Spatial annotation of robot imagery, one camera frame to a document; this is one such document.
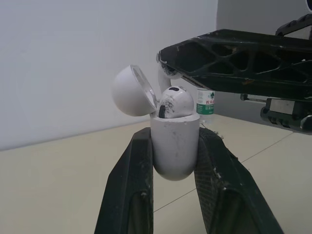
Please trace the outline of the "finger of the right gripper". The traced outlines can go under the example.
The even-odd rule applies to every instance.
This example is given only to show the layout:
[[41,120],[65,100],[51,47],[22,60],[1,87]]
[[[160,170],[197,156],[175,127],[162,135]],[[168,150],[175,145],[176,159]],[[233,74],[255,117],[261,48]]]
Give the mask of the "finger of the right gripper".
[[312,42],[217,30],[161,49],[165,72],[201,88],[260,96],[312,93]]

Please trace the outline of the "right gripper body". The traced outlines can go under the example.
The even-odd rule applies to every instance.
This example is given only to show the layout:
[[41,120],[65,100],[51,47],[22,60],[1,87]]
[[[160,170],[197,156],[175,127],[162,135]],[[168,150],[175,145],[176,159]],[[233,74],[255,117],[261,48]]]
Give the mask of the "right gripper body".
[[[275,33],[278,37],[285,37],[291,33],[312,27],[312,15],[307,14],[298,20],[293,20],[279,27]],[[251,95],[242,94],[243,101],[264,102],[260,116],[271,124],[291,128],[295,131],[310,135],[312,133],[312,98],[304,100],[282,99],[269,97],[267,99],[253,98]]]

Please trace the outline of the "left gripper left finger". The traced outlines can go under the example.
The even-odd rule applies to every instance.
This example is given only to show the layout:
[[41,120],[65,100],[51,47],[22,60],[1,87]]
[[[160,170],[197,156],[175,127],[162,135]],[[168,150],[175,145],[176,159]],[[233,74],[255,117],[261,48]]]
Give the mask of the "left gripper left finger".
[[96,234],[151,234],[154,230],[151,129],[134,133],[110,172]]

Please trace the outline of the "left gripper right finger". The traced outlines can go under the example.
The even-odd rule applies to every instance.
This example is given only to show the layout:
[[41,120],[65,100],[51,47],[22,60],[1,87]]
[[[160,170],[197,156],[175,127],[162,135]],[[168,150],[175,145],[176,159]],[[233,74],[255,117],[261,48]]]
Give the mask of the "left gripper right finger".
[[200,128],[195,185],[208,234],[281,234],[250,172],[215,132]]

